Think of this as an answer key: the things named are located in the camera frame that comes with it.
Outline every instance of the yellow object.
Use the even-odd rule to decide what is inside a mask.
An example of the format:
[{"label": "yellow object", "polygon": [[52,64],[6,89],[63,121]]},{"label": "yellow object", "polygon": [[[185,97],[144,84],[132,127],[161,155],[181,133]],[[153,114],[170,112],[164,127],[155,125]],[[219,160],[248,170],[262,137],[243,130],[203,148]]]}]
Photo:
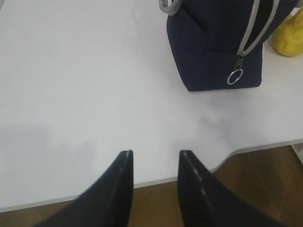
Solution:
[{"label": "yellow object", "polygon": [[281,55],[292,57],[303,53],[303,8],[283,21],[274,32],[272,42]]}]

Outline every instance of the navy blue bag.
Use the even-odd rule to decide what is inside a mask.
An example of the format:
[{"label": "navy blue bag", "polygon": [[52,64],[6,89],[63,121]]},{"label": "navy blue bag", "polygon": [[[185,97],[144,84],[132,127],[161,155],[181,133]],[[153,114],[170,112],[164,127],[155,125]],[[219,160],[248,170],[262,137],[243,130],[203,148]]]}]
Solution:
[{"label": "navy blue bag", "polygon": [[263,43],[299,0],[174,0],[167,33],[189,91],[258,87]]}]

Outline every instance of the brown floor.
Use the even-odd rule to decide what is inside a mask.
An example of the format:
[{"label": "brown floor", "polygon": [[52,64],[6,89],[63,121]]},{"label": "brown floor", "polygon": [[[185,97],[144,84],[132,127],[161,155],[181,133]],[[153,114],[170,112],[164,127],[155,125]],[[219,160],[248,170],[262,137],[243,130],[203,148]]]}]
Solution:
[{"label": "brown floor", "polygon": [[[251,205],[291,227],[303,227],[303,166],[291,147],[240,154],[215,176]],[[0,213],[1,227],[30,227],[69,202]],[[129,227],[182,227],[176,182],[134,190]]]}]

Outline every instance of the metal ring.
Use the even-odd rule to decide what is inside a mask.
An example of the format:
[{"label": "metal ring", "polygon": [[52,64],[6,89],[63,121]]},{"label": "metal ring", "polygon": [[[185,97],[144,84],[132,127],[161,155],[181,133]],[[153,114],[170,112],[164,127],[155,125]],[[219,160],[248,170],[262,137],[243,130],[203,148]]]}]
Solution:
[{"label": "metal ring", "polygon": [[[230,80],[231,80],[232,76],[233,76],[236,72],[239,72],[239,71],[241,72],[240,75],[235,79],[234,82],[231,83]],[[228,78],[227,78],[227,80],[226,80],[227,84],[228,84],[228,85],[233,85],[233,84],[237,83],[238,80],[241,79],[242,75],[243,75],[243,69],[237,69],[237,70],[235,70],[234,72],[232,72],[232,73],[228,76]]]}]

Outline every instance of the white table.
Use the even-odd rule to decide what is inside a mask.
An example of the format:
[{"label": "white table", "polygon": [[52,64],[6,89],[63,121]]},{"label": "white table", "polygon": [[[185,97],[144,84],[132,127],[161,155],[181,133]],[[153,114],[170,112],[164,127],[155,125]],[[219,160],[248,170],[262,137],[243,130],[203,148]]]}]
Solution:
[{"label": "white table", "polygon": [[303,55],[267,47],[261,87],[189,93],[157,0],[6,0],[0,12],[0,212],[74,198],[121,150],[134,183],[301,142]]}]

